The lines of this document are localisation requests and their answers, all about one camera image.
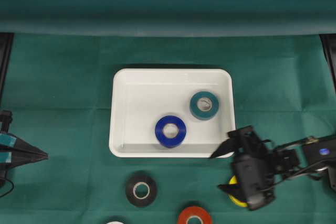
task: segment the tape roll hole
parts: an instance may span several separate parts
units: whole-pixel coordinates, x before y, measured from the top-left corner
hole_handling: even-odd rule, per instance
[[[207,112],[212,109],[212,101],[208,97],[199,98],[197,107],[200,111]]]
[[[203,221],[199,216],[193,215],[187,219],[186,224],[203,224]]]
[[[175,123],[168,123],[163,127],[163,135],[167,138],[174,138],[179,133],[179,128]]]
[[[137,199],[146,199],[149,195],[149,185],[145,182],[138,182],[133,187],[133,194]]]

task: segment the black tape roll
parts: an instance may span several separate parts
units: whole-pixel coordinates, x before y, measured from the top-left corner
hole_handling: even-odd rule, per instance
[[[144,197],[140,198],[135,194],[135,189],[139,185],[145,185],[148,187],[148,193]],[[155,181],[147,175],[133,176],[126,184],[126,196],[129,202],[137,207],[146,207],[151,204],[157,194],[157,187]]]

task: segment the blue tape roll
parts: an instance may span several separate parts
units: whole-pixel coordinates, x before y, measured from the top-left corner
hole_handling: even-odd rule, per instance
[[[178,133],[175,137],[169,138],[163,134],[163,128],[167,124],[175,124],[178,128]],[[177,116],[167,115],[161,118],[155,126],[155,136],[159,142],[168,148],[176,147],[182,143],[187,134],[187,129],[184,122]]]

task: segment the green tablecloth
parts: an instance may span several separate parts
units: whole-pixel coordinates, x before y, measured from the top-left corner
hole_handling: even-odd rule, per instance
[[[0,31],[127,36],[336,33],[335,0],[1,0]]]
[[[222,68],[231,74],[237,127],[253,124],[277,144],[335,132],[336,95],[318,36],[121,38],[15,36],[2,108],[10,131],[50,155],[9,174],[0,223],[176,223],[184,206],[206,208],[214,223],[334,223],[328,181],[297,178],[277,199],[249,212],[216,185],[229,159],[117,158],[108,148],[113,75],[126,67]],[[156,201],[127,201],[124,183],[144,170]]]

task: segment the blue light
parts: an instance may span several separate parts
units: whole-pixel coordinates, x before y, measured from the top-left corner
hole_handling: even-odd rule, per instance
[[[322,148],[320,149],[320,154],[321,155],[328,155],[330,153],[330,151],[327,148]]]

